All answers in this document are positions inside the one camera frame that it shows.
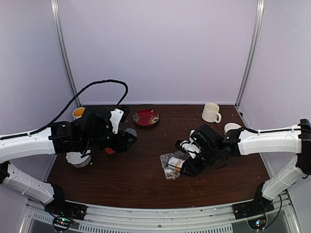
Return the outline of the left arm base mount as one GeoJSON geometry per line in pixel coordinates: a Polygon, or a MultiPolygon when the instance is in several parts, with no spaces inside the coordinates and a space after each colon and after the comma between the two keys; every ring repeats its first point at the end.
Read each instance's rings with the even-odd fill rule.
{"type": "Polygon", "coordinates": [[[45,204],[45,210],[51,214],[64,216],[70,219],[84,220],[87,206],[65,200],[63,189],[51,184],[54,194],[52,201],[45,204]]]}

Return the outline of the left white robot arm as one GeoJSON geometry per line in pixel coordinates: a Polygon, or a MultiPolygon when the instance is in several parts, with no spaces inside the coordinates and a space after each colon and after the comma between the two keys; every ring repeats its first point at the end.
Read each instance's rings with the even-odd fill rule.
{"type": "Polygon", "coordinates": [[[126,152],[136,141],[137,133],[128,128],[119,129],[126,113],[115,109],[104,115],[83,112],[73,121],[51,123],[44,129],[0,138],[0,182],[22,194],[50,205],[60,216],[70,211],[63,190],[57,185],[41,182],[20,171],[11,160],[34,155],[65,154],[74,167],[82,168],[91,161],[93,150],[111,149],[126,152]]]}

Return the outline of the clear plastic pill organizer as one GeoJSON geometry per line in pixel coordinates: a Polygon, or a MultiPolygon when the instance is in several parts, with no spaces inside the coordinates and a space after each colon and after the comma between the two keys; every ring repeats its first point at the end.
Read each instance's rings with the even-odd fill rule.
{"type": "Polygon", "coordinates": [[[161,165],[167,180],[175,180],[180,176],[180,171],[184,161],[189,155],[181,151],[163,154],[160,156],[161,165]]]}

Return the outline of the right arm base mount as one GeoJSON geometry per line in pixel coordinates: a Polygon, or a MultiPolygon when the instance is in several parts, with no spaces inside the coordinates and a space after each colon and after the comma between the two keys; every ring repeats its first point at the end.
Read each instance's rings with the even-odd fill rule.
{"type": "Polygon", "coordinates": [[[273,201],[264,198],[262,195],[263,184],[261,183],[257,187],[253,200],[232,205],[235,219],[263,215],[275,209],[272,204],[273,201]]]}

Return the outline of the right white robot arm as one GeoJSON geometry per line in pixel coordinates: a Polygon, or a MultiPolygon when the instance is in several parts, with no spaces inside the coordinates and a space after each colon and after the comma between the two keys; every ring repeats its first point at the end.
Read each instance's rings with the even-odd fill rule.
{"type": "Polygon", "coordinates": [[[205,167],[230,157],[294,153],[291,161],[276,176],[258,187],[255,199],[249,203],[249,210],[256,215],[282,191],[311,174],[311,124],[307,119],[301,119],[299,124],[290,127],[263,131],[240,127],[228,130],[224,136],[204,124],[192,130],[188,140],[176,141],[175,147],[189,154],[181,168],[181,173],[189,176],[196,176],[205,167]]]}

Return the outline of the grey lid pill bottle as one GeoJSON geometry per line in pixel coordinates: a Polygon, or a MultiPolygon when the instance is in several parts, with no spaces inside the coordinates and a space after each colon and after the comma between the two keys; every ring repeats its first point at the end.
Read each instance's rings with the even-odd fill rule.
{"type": "Polygon", "coordinates": [[[172,157],[168,161],[168,168],[180,172],[182,170],[182,166],[184,164],[185,160],[179,159],[176,157],[172,157]]]}

